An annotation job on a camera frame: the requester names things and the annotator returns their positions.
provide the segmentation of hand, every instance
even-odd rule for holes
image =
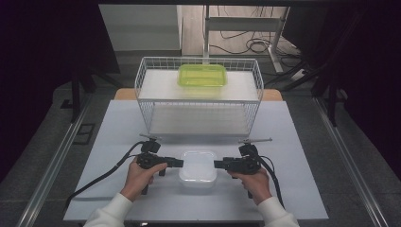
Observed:
[[[244,188],[251,192],[253,201],[256,205],[271,197],[269,187],[269,176],[265,168],[261,167],[253,175],[245,175],[237,172],[228,171],[228,173],[235,178],[242,181]]]
[[[153,183],[153,174],[167,168],[167,164],[159,164],[150,169],[143,169],[136,163],[136,158],[130,163],[127,174],[127,180],[124,188],[121,190],[121,195],[125,196],[130,201],[141,195],[142,190]]]

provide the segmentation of green plastic lid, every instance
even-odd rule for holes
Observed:
[[[221,87],[227,83],[226,69],[220,64],[183,64],[178,84],[185,87]]]

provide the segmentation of white wire basket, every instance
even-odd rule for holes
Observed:
[[[184,88],[183,64],[220,64],[227,84]],[[143,58],[135,79],[136,97],[148,134],[247,137],[260,101],[263,80],[254,59]]]

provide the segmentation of gray carpet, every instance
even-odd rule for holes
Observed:
[[[113,77],[124,86],[132,87],[136,68],[143,55],[144,53],[140,55],[117,53],[122,74],[113,75]],[[258,61],[263,72],[273,73],[268,59]],[[274,78],[275,76],[264,76],[266,81]],[[93,136],[89,138],[87,145],[75,144],[69,149],[34,226],[78,226],[76,223],[62,221],[62,209],[65,199],[75,190],[109,101],[113,99],[116,91],[116,88],[106,81],[98,77],[94,79],[97,89],[82,122],[94,124]],[[281,83],[270,86],[282,86]],[[292,91],[282,93],[329,216],[328,220],[301,220],[300,224],[301,226],[333,227],[374,226],[312,101],[309,93],[312,84],[313,81],[310,81]],[[63,101],[70,98],[70,84],[65,84],[55,91],[53,106],[44,122],[12,171],[0,184],[0,226],[15,226],[23,213],[70,125],[71,110],[60,109]],[[349,117],[341,103],[338,104],[336,114],[341,135],[357,161],[365,181],[374,192],[389,225],[401,226],[401,206],[399,205],[401,204],[401,183],[372,143]],[[87,139],[86,135],[80,135],[75,141],[84,143]]]

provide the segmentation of black stand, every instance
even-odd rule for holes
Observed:
[[[302,78],[297,79],[296,81],[288,84],[282,89],[279,89],[280,91],[289,91],[305,82],[307,82],[310,79],[313,79],[317,76],[318,79],[315,82],[314,86],[311,89],[311,93],[313,96],[321,96],[324,91],[329,87],[329,103],[328,103],[328,109],[327,109],[327,115],[332,122],[334,126],[336,126],[335,122],[335,107],[336,107],[336,101],[337,101],[337,89],[338,89],[338,76],[332,73],[334,66],[336,62],[338,61],[341,52],[343,51],[347,41],[349,40],[351,34],[357,27],[357,24],[361,20],[363,14],[365,13],[366,8],[361,6],[359,8],[356,8],[354,10],[354,14],[352,18],[350,19],[350,23],[347,25],[347,27],[344,29],[342,32],[342,35],[339,38],[338,43],[334,47],[333,51],[331,52],[329,58],[327,59],[326,63],[323,64],[321,67],[314,69],[307,74],[305,74]],[[297,65],[299,71],[302,69],[301,64]]]
[[[80,91],[79,85],[82,86],[85,93],[94,93],[96,91],[96,84],[92,78],[92,74],[110,82],[116,88],[122,88],[123,85],[117,80],[111,78],[109,75],[102,73],[94,68],[88,68],[86,70],[74,70],[71,72],[71,86],[72,86],[72,98],[73,98],[73,117],[71,122],[74,123],[80,113]]]

